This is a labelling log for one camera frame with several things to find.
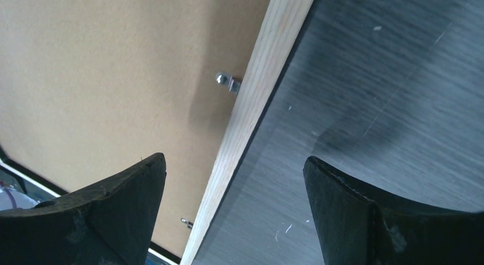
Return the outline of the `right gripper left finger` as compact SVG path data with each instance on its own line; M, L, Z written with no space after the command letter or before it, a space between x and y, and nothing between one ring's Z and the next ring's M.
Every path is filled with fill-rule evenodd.
M157 152L77 191L1 212L2 264L144 264L166 180Z

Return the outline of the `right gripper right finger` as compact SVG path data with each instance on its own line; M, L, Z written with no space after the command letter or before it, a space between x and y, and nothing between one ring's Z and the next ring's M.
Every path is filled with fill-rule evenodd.
M482 264L483 213L431 206L310 156L303 169L325 264Z

